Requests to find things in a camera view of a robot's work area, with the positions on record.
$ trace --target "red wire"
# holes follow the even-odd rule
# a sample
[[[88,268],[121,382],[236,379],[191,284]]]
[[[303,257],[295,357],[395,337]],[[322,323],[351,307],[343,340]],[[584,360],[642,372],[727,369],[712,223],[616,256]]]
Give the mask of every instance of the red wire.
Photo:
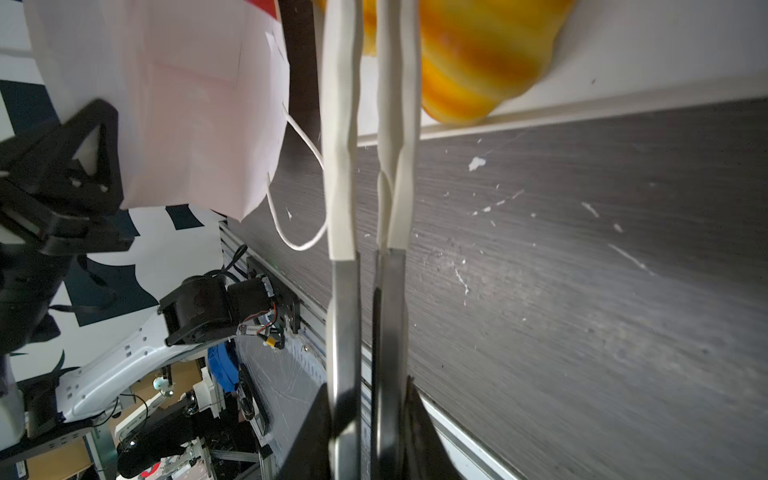
[[[275,309],[275,318],[274,318],[274,319],[272,319],[272,321],[271,321],[271,322],[269,322],[268,324],[266,324],[265,326],[261,327],[261,328],[259,329],[259,331],[258,331],[258,332],[256,332],[256,334],[257,334],[257,335],[258,335],[259,333],[261,333],[261,332],[262,332],[264,329],[266,329],[268,326],[272,326],[272,324],[273,324],[273,323],[275,323],[275,322],[277,321],[277,305],[275,305],[274,303],[272,303],[272,308],[274,308],[274,309]]]

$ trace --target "white string handle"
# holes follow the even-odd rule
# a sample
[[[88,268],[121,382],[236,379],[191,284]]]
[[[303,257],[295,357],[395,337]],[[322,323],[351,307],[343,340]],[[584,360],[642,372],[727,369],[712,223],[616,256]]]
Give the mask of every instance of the white string handle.
[[[293,120],[293,117],[290,116],[288,113],[288,110],[286,109],[285,105],[283,105],[283,112],[286,115],[286,118],[288,120],[288,123],[291,127],[296,131],[296,133],[299,134],[302,140],[304,140],[304,143],[307,147],[310,148],[313,154],[315,154],[315,158],[317,159],[317,162],[320,164],[320,168],[325,170],[325,165],[323,165],[323,156],[320,154],[320,152],[317,150],[317,147],[314,143],[310,140],[309,137],[306,136],[306,133],[304,133],[304,130],[299,126],[299,124],[296,123],[295,120]],[[328,229],[328,216],[326,215],[326,218],[323,220],[323,226],[320,227],[320,230],[317,231],[315,236],[308,241],[307,243],[304,243],[302,245],[296,245],[295,243],[288,240],[286,237],[286,234],[283,232],[283,228],[280,226],[280,221],[277,219],[277,212],[275,211],[275,203],[272,200],[272,192],[270,192],[270,183],[272,183],[272,179],[270,178],[270,172],[267,171],[266,173],[266,201],[270,205],[270,213],[272,214],[272,220],[275,223],[275,230],[277,230],[277,234],[280,235],[280,238],[283,240],[283,242],[290,247],[293,250],[296,250],[297,252],[303,252],[304,250],[309,250],[310,248],[317,245],[317,242],[321,238],[323,238],[323,235],[325,234],[326,230]]]

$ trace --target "wood grain surface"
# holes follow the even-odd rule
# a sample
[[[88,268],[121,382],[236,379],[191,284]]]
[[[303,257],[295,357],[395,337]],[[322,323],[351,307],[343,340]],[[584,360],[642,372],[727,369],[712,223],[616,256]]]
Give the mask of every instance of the wood grain surface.
[[[361,148],[366,342],[377,171]],[[424,141],[417,178],[409,367],[478,439],[529,478],[768,477],[768,101]],[[294,242],[322,185],[288,131]],[[325,242],[266,202],[231,225],[329,301]]]

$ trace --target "black and white patterned backdrop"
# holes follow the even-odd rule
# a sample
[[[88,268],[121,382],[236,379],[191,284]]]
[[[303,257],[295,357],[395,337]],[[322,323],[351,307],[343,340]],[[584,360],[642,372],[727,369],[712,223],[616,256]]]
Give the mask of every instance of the black and white patterned backdrop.
[[[22,4],[0,0],[0,141],[56,118],[30,50]],[[88,269],[118,291],[119,300],[99,313],[51,312],[61,335],[17,351],[11,357],[16,379],[50,372],[62,355],[65,368],[90,362],[145,322],[182,280],[220,268],[220,220],[194,205],[118,212],[112,221],[136,237],[133,246],[88,255]],[[106,295],[73,263],[53,303],[97,305]]]

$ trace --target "white paper bag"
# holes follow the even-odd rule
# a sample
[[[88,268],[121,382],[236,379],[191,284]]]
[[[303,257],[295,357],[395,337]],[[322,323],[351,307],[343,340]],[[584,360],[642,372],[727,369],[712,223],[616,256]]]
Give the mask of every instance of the white paper bag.
[[[122,208],[198,204],[241,220],[259,205],[288,108],[274,0],[26,0],[24,7],[61,121],[94,98],[119,112]]]

